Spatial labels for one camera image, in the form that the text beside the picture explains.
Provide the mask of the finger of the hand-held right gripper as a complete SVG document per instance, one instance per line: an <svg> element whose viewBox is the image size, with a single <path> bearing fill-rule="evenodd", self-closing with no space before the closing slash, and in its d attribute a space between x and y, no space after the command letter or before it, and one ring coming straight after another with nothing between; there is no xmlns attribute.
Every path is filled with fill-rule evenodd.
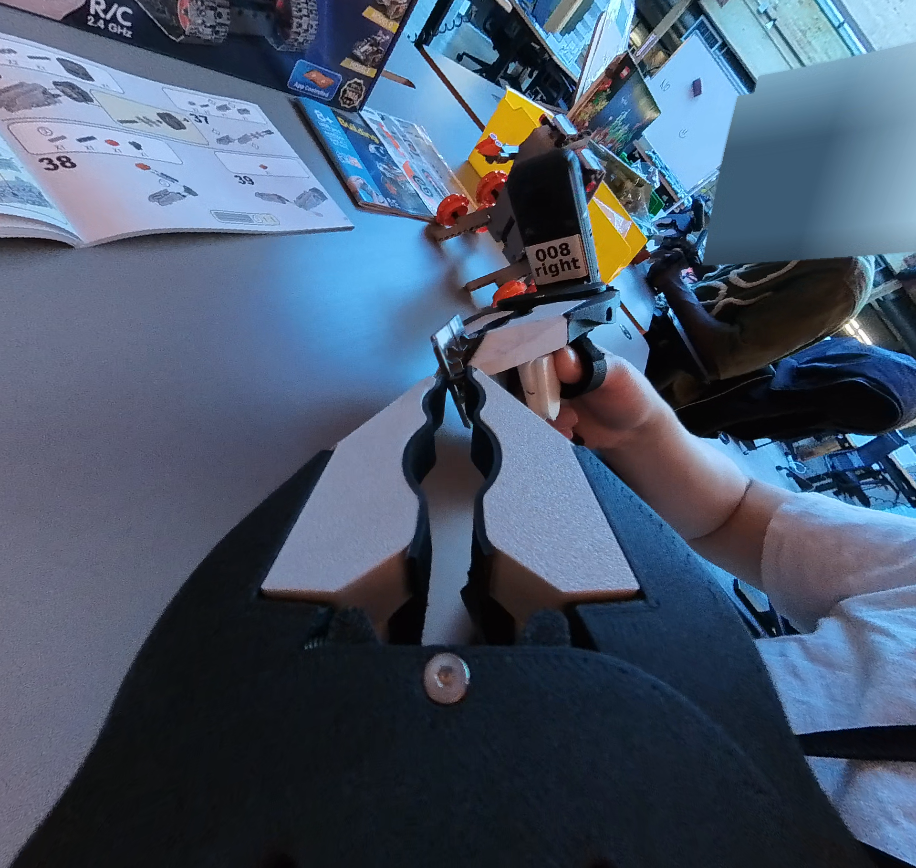
<svg viewBox="0 0 916 868"><path fill-rule="evenodd" d="M567 317L526 316L487 331L466 364L493 376L552 354L568 342Z"/></svg>

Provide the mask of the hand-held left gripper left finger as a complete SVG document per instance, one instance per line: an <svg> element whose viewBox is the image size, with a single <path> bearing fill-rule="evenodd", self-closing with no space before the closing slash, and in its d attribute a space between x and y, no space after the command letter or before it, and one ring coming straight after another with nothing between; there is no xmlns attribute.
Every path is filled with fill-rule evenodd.
<svg viewBox="0 0 916 868"><path fill-rule="evenodd" d="M406 554L419 515L404 455L435 382L420 380L337 443L262 583L266 596L361 608L388 639L411 596Z"/></svg>

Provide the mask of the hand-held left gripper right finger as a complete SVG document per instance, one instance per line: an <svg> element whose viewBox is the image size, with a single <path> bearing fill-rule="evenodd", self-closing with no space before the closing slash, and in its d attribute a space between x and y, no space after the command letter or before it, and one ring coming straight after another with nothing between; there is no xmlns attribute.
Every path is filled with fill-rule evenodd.
<svg viewBox="0 0 916 868"><path fill-rule="evenodd" d="M573 443L479 370L466 396L484 482L464 604L480 633L520 633L542 609L637 598Z"/></svg>

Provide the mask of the person's right forearm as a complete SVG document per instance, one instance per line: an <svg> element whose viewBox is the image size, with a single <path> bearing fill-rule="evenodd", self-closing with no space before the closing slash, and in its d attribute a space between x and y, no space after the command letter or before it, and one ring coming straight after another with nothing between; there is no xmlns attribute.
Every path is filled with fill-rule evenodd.
<svg viewBox="0 0 916 868"><path fill-rule="evenodd" d="M791 495L747 476L666 404L601 453L691 546L735 571L760 564L770 522Z"/></svg>

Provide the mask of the grey desk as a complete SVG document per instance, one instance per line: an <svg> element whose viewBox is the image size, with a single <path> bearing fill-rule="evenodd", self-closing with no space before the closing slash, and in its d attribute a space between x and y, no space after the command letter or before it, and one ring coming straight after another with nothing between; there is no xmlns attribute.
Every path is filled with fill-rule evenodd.
<svg viewBox="0 0 916 868"><path fill-rule="evenodd" d="M505 264L356 209L286 95L17 10L2 31L257 103L354 223L73 251L2 246L7 866L63 793L189 573L318 450L436 369L430 335Z"/></svg>

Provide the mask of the person's right hand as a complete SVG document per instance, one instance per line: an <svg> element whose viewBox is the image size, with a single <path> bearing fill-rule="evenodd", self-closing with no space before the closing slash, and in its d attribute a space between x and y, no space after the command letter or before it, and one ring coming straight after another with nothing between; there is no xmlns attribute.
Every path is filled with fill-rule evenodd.
<svg viewBox="0 0 916 868"><path fill-rule="evenodd" d="M590 450L609 451L677 427L670 406L641 372L601 347L597 351L605 361L604 380L596 389L562 405L551 421L558 432L567 439L579 439Z"/></svg>

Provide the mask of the grey orange toy robot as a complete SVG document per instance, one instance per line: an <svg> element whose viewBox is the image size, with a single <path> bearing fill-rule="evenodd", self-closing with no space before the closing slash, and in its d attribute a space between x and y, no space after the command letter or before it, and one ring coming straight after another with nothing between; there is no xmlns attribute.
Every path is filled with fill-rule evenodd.
<svg viewBox="0 0 916 868"><path fill-rule="evenodd" d="M577 134L590 138L588 131L578 131L577 129L575 131ZM551 149L564 149L574 153L570 146L561 145L549 150ZM464 232L485 230L489 232L495 241L503 245L509 266L468 282L465 285L468 291L473 291L489 284L496 285L500 289L504 284L522 275L523 246L520 233L514 230L516 224L514 214L510 207L508 195L504 192L508 177L509 175L504 175L500 172L491 175L489 182L491 186L490 192L481 198L477 196L477 186L475 194L476 210L471 210L470 199L466 196L450 195L444 198L437 209L435 221L430 223L427 228L428 236L438 242L456 238Z"/></svg>

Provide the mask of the yellow plastic bin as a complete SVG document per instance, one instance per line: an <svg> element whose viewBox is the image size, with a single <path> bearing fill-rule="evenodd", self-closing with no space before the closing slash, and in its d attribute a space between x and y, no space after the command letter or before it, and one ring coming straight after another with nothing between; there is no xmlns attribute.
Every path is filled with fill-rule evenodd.
<svg viewBox="0 0 916 868"><path fill-rule="evenodd" d="M626 165L577 134L565 115L536 103L514 89L489 88L470 112L482 129L468 162L480 176L478 198L490 192L490 176L508 175L524 160L558 146L572 147L583 167L589 214L601 277L610 282L647 243L635 221L635 206L624 202L608 182L624 181Z"/></svg>

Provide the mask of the colourful toy set box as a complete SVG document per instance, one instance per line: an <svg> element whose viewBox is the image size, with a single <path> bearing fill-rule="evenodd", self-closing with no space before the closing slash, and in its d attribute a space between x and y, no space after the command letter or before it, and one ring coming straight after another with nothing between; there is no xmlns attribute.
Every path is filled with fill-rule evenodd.
<svg viewBox="0 0 916 868"><path fill-rule="evenodd" d="M660 108L631 54L617 56L568 112L591 140L619 155L660 115Z"/></svg>

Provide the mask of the wood-edged neighbouring table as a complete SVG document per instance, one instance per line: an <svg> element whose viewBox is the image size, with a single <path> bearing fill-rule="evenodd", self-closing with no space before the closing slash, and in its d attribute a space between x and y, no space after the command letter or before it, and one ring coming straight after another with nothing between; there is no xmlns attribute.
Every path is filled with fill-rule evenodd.
<svg viewBox="0 0 916 868"><path fill-rule="evenodd" d="M502 100L504 89L454 60L431 51L420 42L419 37L415 46L477 129L483 131Z"/></svg>

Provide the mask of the whiteboard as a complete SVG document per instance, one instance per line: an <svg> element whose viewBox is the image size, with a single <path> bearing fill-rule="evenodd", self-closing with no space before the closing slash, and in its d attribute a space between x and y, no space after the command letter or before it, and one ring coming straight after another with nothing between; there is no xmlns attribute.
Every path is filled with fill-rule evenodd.
<svg viewBox="0 0 916 868"><path fill-rule="evenodd" d="M660 115L644 140L686 188L720 166L739 95L748 90L699 34L687 36L647 79Z"/></svg>

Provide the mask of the blue building booklet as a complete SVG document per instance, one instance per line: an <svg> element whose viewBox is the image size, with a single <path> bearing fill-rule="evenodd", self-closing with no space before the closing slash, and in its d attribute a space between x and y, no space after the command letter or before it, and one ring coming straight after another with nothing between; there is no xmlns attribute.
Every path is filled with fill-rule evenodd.
<svg viewBox="0 0 916 868"><path fill-rule="evenodd" d="M296 104L361 209L430 222L444 198L466 195L418 124L372 108L344 111L305 96Z"/></svg>

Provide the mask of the robot kit box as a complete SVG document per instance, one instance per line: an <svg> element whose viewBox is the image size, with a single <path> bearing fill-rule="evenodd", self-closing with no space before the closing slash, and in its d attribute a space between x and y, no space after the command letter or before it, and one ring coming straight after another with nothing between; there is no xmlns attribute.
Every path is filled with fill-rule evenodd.
<svg viewBox="0 0 916 868"><path fill-rule="evenodd" d="M2 0L328 106L364 105L415 0Z"/></svg>

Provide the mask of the open instruction booklet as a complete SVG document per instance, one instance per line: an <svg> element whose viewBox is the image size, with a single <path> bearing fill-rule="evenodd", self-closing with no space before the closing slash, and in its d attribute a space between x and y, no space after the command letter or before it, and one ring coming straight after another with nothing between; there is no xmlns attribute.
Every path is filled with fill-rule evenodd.
<svg viewBox="0 0 916 868"><path fill-rule="evenodd" d="M2 34L1 236L350 230L253 103Z"/></svg>

